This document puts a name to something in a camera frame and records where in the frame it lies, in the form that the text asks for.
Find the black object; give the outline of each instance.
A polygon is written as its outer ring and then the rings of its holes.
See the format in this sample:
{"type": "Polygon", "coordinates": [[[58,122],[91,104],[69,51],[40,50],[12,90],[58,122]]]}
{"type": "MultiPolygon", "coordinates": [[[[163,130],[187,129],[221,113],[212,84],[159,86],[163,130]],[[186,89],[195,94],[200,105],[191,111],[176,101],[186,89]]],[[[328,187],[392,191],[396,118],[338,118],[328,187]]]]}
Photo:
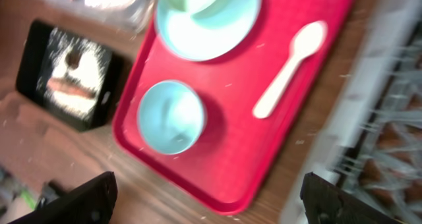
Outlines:
{"type": "Polygon", "coordinates": [[[314,173],[305,175],[301,199],[309,224],[400,224],[314,173]]]}
{"type": "Polygon", "coordinates": [[[105,172],[10,224],[106,224],[116,199],[114,173],[105,172]]]}
{"type": "MultiPolygon", "coordinates": [[[[49,39],[51,32],[55,27],[35,20],[30,28],[22,61],[16,80],[16,89],[33,102],[42,106],[44,109],[55,115],[57,118],[71,125],[79,131],[95,128],[106,123],[107,111],[111,104],[113,91],[125,62],[124,58],[110,50],[108,47],[99,44],[106,51],[105,56],[107,65],[104,70],[104,82],[98,94],[98,99],[93,108],[92,114],[87,119],[81,119],[77,116],[66,113],[52,101],[44,97],[46,84],[51,77],[52,66],[49,58],[49,39]]],[[[70,36],[82,39],[76,34],[66,32],[70,36]]]]}

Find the white spoon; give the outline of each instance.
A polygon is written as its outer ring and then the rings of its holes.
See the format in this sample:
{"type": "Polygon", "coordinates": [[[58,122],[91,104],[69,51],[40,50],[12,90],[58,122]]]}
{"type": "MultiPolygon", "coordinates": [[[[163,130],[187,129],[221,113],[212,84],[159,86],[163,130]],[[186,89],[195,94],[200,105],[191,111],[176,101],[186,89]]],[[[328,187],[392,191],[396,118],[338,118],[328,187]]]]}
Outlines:
{"type": "Polygon", "coordinates": [[[300,29],[290,43],[290,58],[253,108],[258,119],[267,118],[276,107],[302,60],[316,53],[325,40],[325,21],[312,22],[300,29]]]}

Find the black container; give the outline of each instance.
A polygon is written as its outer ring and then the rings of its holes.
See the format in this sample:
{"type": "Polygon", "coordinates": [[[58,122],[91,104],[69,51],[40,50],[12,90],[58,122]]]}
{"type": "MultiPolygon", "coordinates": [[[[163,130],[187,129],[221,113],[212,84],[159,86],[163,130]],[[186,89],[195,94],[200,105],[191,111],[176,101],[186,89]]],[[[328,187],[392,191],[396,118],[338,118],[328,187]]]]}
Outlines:
{"type": "MultiPolygon", "coordinates": [[[[47,90],[47,81],[53,71],[49,56],[52,49],[49,39],[54,29],[54,26],[50,26],[39,20],[35,20],[32,23],[20,63],[16,89],[49,111],[52,115],[79,131],[104,125],[113,97],[113,91],[116,88],[121,69],[125,62],[124,58],[114,53],[108,47],[98,44],[106,52],[103,58],[104,67],[102,67],[104,80],[102,87],[97,91],[97,99],[95,106],[90,111],[90,116],[81,119],[76,115],[67,113],[62,107],[47,99],[44,94],[47,90]]],[[[84,39],[70,32],[66,32],[66,34],[74,38],[84,39]]]]}

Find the wood grain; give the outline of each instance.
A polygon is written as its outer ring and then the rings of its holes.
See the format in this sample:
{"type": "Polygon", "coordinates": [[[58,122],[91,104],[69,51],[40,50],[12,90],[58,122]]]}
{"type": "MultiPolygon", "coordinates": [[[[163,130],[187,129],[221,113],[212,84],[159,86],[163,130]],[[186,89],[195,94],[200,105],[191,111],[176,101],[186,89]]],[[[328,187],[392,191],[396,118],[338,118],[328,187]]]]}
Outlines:
{"type": "Polygon", "coordinates": [[[142,33],[71,16],[39,0],[0,0],[0,163],[35,191],[55,179],[74,188],[114,171],[119,197],[111,223],[275,223],[315,134],[322,128],[356,56],[375,0],[356,0],[331,56],[292,126],[250,208],[235,217],[212,213],[177,187],[125,154],[110,124],[78,133],[14,89],[31,22],[40,18],[135,59],[142,33]]]}

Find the pink tray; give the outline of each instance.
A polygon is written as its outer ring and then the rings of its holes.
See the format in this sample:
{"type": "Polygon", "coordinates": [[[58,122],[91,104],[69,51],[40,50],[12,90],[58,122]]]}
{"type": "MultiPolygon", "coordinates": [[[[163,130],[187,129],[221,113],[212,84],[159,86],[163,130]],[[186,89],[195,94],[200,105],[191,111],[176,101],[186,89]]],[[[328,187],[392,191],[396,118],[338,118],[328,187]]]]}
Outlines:
{"type": "Polygon", "coordinates": [[[220,214],[251,202],[320,70],[352,0],[263,0],[250,34],[233,50],[204,63],[180,59],[148,30],[113,121],[118,143],[167,180],[220,214]],[[307,23],[325,20],[322,49],[305,60],[276,110],[256,119],[252,108],[287,59],[288,46],[307,23]],[[198,142],[179,155],[160,155],[142,140],[136,114],[152,85],[175,79],[202,98],[208,123],[198,142]]]}

